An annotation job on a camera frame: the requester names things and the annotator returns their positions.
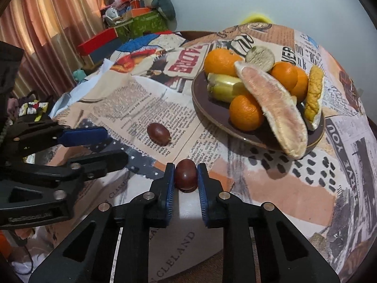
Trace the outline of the dark red jujube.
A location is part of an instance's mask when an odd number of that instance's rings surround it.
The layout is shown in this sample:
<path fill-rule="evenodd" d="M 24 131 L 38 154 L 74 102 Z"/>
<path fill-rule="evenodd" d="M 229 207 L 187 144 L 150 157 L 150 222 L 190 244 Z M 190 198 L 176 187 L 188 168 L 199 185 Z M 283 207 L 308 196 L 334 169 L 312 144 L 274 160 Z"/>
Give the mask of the dark red jujube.
<path fill-rule="evenodd" d="M 197 188 L 197 167 L 191 159 L 181 160 L 175 167 L 174 184 L 182 192 L 193 192 Z"/>
<path fill-rule="evenodd" d="M 170 132 L 160 123 L 150 123 L 147 127 L 147 134 L 159 146 L 166 146 L 171 141 Z"/>

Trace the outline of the mandarin orange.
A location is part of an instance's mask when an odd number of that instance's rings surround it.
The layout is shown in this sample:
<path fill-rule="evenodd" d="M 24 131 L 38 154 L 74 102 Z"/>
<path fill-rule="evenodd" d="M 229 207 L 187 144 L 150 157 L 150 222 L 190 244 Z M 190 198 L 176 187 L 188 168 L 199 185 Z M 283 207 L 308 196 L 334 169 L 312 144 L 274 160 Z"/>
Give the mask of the mandarin orange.
<path fill-rule="evenodd" d="M 234 98 L 229 106 L 229 119 L 237 129 L 250 132 L 258 129 L 265 117 L 252 95 L 240 95 Z"/>
<path fill-rule="evenodd" d="M 288 91 L 291 91 L 298 82 L 297 69 L 288 62 L 277 62 L 270 70 L 270 75 L 277 79 Z"/>

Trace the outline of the peeled pomelo segment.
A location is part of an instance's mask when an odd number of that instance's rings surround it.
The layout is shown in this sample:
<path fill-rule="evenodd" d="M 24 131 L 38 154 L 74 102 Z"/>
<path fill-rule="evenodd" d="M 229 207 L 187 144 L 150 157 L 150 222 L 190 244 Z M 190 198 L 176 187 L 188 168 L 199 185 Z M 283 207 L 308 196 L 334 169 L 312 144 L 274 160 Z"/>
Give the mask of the peeled pomelo segment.
<path fill-rule="evenodd" d="M 300 159 L 305 155 L 308 133 L 291 94 L 270 74 L 249 63 L 234 63 L 237 76 L 261 106 L 264 116 L 286 155 Z"/>

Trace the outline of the teal small toy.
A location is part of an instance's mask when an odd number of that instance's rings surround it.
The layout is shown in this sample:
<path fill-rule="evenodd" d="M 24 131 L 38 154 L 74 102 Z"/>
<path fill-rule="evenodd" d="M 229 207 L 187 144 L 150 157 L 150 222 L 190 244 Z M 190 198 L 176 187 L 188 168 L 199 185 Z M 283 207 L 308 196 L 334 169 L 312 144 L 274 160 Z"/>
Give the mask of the teal small toy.
<path fill-rule="evenodd" d="M 85 71 L 81 68 L 78 70 L 75 70 L 72 75 L 73 75 L 74 81 L 77 84 L 80 84 L 81 82 L 85 81 L 87 77 Z"/>

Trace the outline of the newspaper print tablecloth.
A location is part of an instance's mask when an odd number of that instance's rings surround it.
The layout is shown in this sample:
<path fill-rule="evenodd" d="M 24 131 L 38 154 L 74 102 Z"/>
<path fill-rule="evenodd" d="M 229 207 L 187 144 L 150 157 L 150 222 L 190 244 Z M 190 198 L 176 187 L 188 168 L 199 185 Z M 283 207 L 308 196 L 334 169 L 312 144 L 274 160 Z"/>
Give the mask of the newspaper print tablecloth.
<path fill-rule="evenodd" d="M 278 61 L 325 72 L 319 137 L 314 148 L 292 160 L 264 142 L 230 136 L 194 108 L 191 85 L 206 55 L 224 47 L 244 56 L 253 45 L 271 49 Z M 274 203 L 338 273 L 354 278 L 376 240 L 376 137 L 353 81 L 338 62 L 306 34 L 267 24 L 245 24 L 183 43 L 163 34 L 126 44 L 111 56 L 112 68 L 76 87 L 53 117 L 73 128 L 103 126 L 110 140 L 92 151 L 122 150 L 128 167 L 90 181 L 75 204 L 74 217 L 47 226 L 58 245 L 102 202 L 123 204 L 159 178 L 168 162 L 205 163 L 224 190 L 244 201 Z M 150 123 L 170 132 L 166 146 L 147 134 Z"/>

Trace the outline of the red flat box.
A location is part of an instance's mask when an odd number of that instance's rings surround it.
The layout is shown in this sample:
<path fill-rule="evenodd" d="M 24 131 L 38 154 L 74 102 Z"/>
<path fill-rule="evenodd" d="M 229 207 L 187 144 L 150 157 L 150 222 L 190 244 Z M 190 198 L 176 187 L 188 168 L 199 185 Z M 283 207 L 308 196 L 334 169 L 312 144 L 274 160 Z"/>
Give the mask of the red flat box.
<path fill-rule="evenodd" d="M 107 45 L 108 43 L 119 42 L 118 34 L 115 28 L 108 28 L 99 34 L 94 35 L 94 37 L 81 43 L 77 46 L 77 51 L 82 56 L 87 56 L 94 52 L 95 50 Z"/>

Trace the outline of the pink orange curtain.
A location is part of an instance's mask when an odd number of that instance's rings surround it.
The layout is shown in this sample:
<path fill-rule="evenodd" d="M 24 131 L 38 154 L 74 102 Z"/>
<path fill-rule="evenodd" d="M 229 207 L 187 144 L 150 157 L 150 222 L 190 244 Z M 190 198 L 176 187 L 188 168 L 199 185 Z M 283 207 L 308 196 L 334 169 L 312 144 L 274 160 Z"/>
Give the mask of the pink orange curtain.
<path fill-rule="evenodd" d="M 1 40 L 24 50 L 13 93 L 56 98 L 75 86 L 84 65 L 77 48 L 103 31 L 101 9 L 111 0 L 11 0 L 1 15 Z"/>

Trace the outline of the green patterned gift box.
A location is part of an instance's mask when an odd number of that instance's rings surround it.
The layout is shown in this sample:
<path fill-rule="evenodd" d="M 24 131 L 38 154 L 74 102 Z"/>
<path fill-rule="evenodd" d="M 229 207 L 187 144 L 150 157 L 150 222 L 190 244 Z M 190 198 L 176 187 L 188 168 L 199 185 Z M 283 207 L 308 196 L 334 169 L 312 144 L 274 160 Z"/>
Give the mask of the green patterned gift box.
<path fill-rule="evenodd" d="M 167 21 L 158 11 L 139 15 L 114 27 L 118 37 L 127 42 L 130 39 L 142 37 L 146 34 L 168 30 Z"/>

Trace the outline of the orange box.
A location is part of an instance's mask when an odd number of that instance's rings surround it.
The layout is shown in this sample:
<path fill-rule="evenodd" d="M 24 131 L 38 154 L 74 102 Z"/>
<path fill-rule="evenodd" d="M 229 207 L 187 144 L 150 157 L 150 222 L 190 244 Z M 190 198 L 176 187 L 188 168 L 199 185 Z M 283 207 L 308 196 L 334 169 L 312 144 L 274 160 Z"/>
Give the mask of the orange box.
<path fill-rule="evenodd" d="M 144 15 L 146 13 L 149 13 L 150 11 L 151 11 L 150 8 L 133 8 L 133 9 L 127 10 L 122 15 L 122 19 L 127 21 L 127 20 L 133 19 L 135 17 L 138 17 L 140 15 Z"/>

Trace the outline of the pomelo wedge with rind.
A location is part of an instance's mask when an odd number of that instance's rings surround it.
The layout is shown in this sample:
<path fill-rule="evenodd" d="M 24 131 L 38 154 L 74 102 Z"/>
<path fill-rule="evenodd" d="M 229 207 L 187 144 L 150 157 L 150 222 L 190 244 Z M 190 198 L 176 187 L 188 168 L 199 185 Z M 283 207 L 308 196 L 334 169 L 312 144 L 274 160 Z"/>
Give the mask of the pomelo wedge with rind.
<path fill-rule="evenodd" d="M 303 117 L 307 128 L 315 131 L 319 124 L 322 114 L 322 103 L 324 94 L 325 75 L 323 70 L 313 65 L 309 72 L 309 83 Z"/>

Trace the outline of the left mandarin on plate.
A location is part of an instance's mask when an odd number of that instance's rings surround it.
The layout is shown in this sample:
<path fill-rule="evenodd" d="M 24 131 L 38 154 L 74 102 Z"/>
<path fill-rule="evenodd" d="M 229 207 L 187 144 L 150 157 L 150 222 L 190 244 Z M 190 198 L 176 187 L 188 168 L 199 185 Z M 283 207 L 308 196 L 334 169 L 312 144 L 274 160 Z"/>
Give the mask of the left mandarin on plate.
<path fill-rule="evenodd" d="M 234 63 L 243 58 L 231 50 L 218 48 L 209 52 L 205 58 L 205 74 L 222 74 L 236 77 Z"/>

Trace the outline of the mandarin on plate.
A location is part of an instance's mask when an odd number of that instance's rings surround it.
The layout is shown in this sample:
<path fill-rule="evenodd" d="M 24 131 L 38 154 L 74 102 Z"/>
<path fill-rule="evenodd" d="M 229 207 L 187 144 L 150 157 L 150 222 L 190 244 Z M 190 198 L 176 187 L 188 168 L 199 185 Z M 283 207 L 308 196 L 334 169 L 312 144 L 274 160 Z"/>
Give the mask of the mandarin on plate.
<path fill-rule="evenodd" d="M 205 58 L 205 74 L 222 74 L 236 77 L 234 63 L 243 58 L 231 50 L 218 48 L 209 52 Z"/>
<path fill-rule="evenodd" d="M 295 68 L 298 74 L 298 80 L 295 87 L 290 91 L 290 93 L 292 96 L 296 97 L 298 103 L 302 103 L 307 96 L 309 79 L 303 69 L 298 66 L 296 66 Z"/>

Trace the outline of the back mandarin on plate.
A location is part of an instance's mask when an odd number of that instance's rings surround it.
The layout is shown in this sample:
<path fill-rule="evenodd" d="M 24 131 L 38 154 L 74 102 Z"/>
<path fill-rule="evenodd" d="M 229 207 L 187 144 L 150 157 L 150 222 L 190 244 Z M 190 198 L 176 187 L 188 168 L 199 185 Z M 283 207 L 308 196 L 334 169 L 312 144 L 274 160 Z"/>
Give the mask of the back mandarin on plate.
<path fill-rule="evenodd" d="M 298 74 L 298 80 L 295 87 L 290 91 L 290 93 L 292 96 L 296 97 L 298 103 L 302 103 L 307 96 L 309 79 L 303 69 L 298 66 L 296 66 L 295 68 Z"/>

